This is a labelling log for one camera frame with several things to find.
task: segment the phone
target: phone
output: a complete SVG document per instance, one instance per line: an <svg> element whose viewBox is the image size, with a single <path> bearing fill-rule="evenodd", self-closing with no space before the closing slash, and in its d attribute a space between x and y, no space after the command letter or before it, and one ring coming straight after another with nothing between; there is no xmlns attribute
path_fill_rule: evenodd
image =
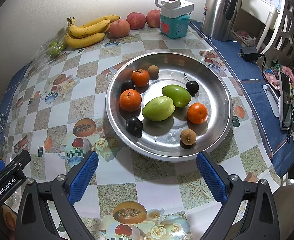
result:
<svg viewBox="0 0 294 240"><path fill-rule="evenodd" d="M280 98L279 98L279 125L280 129L290 129L291 100L290 100L290 79L284 72L278 72Z"/></svg>

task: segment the dark plum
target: dark plum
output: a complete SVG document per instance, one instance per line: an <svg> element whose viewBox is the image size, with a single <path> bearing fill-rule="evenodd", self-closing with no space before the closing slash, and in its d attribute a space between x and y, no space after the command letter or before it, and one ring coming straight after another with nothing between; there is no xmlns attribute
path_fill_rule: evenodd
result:
<svg viewBox="0 0 294 240"><path fill-rule="evenodd" d="M129 117L126 122L126 131L134 136L141 136L143 132L143 122L137 116Z"/></svg>
<svg viewBox="0 0 294 240"><path fill-rule="evenodd" d="M131 79L126 80L126 81L123 82L123 84L120 87L120 92L122 93L122 92L124 92L124 91L126 91L128 89L135 90L134 82Z"/></svg>
<svg viewBox="0 0 294 240"><path fill-rule="evenodd" d="M198 92L199 90L199 85L196 81L189 81L189 79L187 78L188 82L186 83L186 89L187 91L190 93L190 95L194 95Z"/></svg>

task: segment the plum stem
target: plum stem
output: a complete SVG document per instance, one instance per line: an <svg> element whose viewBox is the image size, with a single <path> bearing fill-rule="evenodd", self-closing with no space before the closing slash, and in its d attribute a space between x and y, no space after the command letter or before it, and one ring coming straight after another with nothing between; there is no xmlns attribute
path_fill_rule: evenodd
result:
<svg viewBox="0 0 294 240"><path fill-rule="evenodd" d="M188 77L186 76L186 74L184 73L185 78L187 78L187 80L189 81Z"/></svg>

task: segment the apple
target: apple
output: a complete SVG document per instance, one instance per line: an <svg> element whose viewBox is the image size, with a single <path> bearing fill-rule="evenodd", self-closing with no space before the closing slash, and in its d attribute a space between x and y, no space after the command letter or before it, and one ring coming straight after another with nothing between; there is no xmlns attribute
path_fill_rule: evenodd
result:
<svg viewBox="0 0 294 240"><path fill-rule="evenodd" d="M78 147L78 148L82 148L84 146L84 141L82 138L76 138L74 139L74 141L72 142L72 146L73 147Z"/></svg>
<svg viewBox="0 0 294 240"><path fill-rule="evenodd" d="M111 23L109 33L113 38L122 38L129 34L130 25L126 20L119 19Z"/></svg>
<svg viewBox="0 0 294 240"><path fill-rule="evenodd" d="M154 9L147 13L146 22L151 28L160 27L160 10Z"/></svg>
<svg viewBox="0 0 294 240"><path fill-rule="evenodd" d="M138 30L145 27L146 17L142 13L130 13L126 19L132 30Z"/></svg>
<svg viewBox="0 0 294 240"><path fill-rule="evenodd" d="M125 235L125 236L131 236L133 233L132 229L128 225L118 225L115 228L115 234L116 235Z"/></svg>

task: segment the metal bowl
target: metal bowl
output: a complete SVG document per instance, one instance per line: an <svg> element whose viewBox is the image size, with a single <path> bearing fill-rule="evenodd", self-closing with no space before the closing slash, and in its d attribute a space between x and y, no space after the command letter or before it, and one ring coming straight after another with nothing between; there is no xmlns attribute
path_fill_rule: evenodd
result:
<svg viewBox="0 0 294 240"><path fill-rule="evenodd" d="M143 88L136 87L142 95L141 109L125 112L119 107L120 87L131 78L132 71L150 65L159 68L159 76ZM199 91L188 106L199 102L206 105L209 116L206 122L196 125L188 121L187 110L176 107L166 120L154 122L143 117L141 110L153 98L162 96L161 89L170 84L186 87L187 79L199 84ZM146 157L167 162L183 162L195 159L203 150L211 152L226 137L232 119L232 103L229 91L222 79L209 67L193 57L174 52L152 52L136 57L124 64L112 79L106 95L109 122L120 139L136 152ZM143 121L143 134L137 138L126 131L126 120L138 116ZM196 132L193 147L180 142L180 133L190 128Z"/></svg>

